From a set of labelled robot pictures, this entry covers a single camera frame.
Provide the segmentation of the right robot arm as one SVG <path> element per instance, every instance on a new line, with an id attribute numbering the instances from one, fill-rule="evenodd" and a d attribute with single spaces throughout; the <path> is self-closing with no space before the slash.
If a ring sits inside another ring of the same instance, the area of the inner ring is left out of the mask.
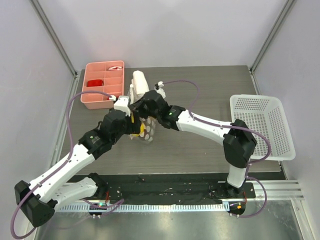
<path id="1" fill-rule="evenodd" d="M 248 163 L 257 141 L 244 121 L 218 123 L 192 113 L 177 105 L 169 105 L 156 90 L 146 92 L 137 100 L 131 100 L 129 109 L 142 119 L 151 117 L 166 129 L 193 133 L 223 146 L 229 164 L 225 182 L 226 193 L 233 198 L 244 193 Z"/>

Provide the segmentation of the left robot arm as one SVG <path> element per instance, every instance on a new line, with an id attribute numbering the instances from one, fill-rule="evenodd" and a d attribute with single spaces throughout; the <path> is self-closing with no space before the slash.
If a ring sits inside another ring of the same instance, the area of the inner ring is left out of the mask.
<path id="1" fill-rule="evenodd" d="M 21 180 L 14 187 L 19 208 L 33 227 L 47 223 L 55 211 L 84 198 L 102 199 L 108 184 L 97 173 L 69 186 L 64 184 L 85 166 L 111 150 L 123 136 L 139 134 L 141 121 L 137 113 L 126 114 L 111 109 L 98 126 L 86 132 L 72 150 L 36 179 Z"/>

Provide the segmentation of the polka dot zip top bag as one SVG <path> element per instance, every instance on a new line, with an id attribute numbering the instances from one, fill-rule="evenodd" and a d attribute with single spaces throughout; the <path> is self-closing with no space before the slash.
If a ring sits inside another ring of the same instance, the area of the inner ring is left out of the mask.
<path id="1" fill-rule="evenodd" d="M 130 98 L 130 104 L 135 103 L 139 99 L 142 98 L 142 96 L 148 92 L 150 89 L 148 85 L 145 84 L 133 84 L 131 83 L 129 86 L 129 98 Z M 141 130 L 140 134 L 131 134 L 130 139 L 131 140 L 139 140 L 144 143 L 151 143 L 153 141 L 153 137 L 155 134 L 155 128 L 156 128 L 156 120 L 152 117 L 148 117 L 146 119 L 140 118 L 141 121 Z"/>

